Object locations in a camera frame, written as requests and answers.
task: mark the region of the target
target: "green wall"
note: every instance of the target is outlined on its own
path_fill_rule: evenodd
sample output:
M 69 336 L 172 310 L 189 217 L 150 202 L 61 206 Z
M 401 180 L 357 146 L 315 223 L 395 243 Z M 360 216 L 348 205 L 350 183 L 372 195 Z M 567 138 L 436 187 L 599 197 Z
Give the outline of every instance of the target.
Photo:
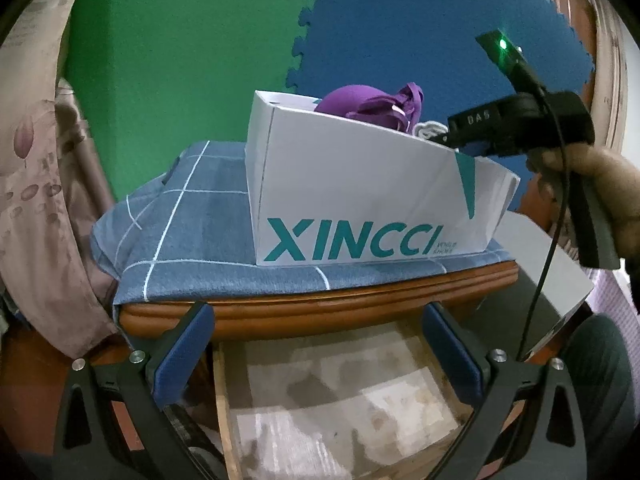
M 117 199 L 196 140 L 246 138 L 254 90 L 285 90 L 308 5 L 76 0 L 66 76 Z

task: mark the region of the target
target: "white box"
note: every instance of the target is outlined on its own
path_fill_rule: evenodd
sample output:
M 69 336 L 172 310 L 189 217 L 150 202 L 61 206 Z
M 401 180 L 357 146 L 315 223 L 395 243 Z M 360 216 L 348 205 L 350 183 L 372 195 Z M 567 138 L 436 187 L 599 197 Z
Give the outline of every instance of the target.
M 483 251 L 519 178 L 487 158 L 257 91 L 246 144 L 261 266 Z
M 501 348 L 515 358 L 533 293 L 545 265 L 551 237 L 524 215 L 507 211 L 495 232 L 496 241 L 520 267 L 518 281 L 492 292 L 464 322 L 487 348 Z M 538 299 L 526 353 L 535 353 L 564 326 L 593 288 L 583 270 L 559 247 L 551 260 Z

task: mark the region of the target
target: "blue puzzle mat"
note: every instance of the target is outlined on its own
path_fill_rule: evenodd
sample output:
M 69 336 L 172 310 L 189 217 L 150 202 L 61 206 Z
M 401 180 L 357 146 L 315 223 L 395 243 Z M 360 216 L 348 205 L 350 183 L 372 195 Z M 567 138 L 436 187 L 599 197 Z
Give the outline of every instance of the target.
M 198 142 L 95 224 L 92 252 L 119 280 L 114 304 L 294 294 L 400 282 L 512 260 L 483 253 L 407 262 L 255 265 L 243 142 Z
M 292 53 L 302 56 L 287 85 L 323 97 L 347 84 L 395 94 L 409 81 L 424 90 L 423 120 L 447 117 L 513 88 L 476 43 L 496 28 L 523 49 L 550 91 L 578 94 L 593 63 L 551 0 L 315 0 L 300 12 L 308 25 Z M 521 177 L 517 208 L 532 174 L 525 157 L 501 158 Z

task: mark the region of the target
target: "purple fabric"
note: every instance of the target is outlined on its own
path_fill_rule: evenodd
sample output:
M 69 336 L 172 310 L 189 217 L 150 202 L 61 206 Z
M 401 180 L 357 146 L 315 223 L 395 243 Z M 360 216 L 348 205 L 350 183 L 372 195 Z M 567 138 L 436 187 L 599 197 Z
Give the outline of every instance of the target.
M 618 327 L 625 341 L 634 382 L 636 422 L 640 420 L 640 317 L 610 270 L 585 269 L 593 282 L 587 304 L 594 314 L 604 314 Z
M 377 124 L 411 134 L 422 111 L 422 89 L 409 83 L 396 95 L 366 85 L 348 85 L 330 92 L 316 112 Z

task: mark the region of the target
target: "blue checkered cloth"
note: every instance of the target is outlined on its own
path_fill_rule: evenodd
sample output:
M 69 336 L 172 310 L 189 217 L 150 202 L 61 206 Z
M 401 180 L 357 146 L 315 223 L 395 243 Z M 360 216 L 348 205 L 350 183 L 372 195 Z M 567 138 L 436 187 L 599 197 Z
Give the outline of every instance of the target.
M 171 169 L 118 203 L 91 237 L 98 266 L 119 280 L 114 304 L 295 294 L 379 285 L 512 260 L 482 253 L 405 262 L 255 265 L 244 142 L 198 142 Z

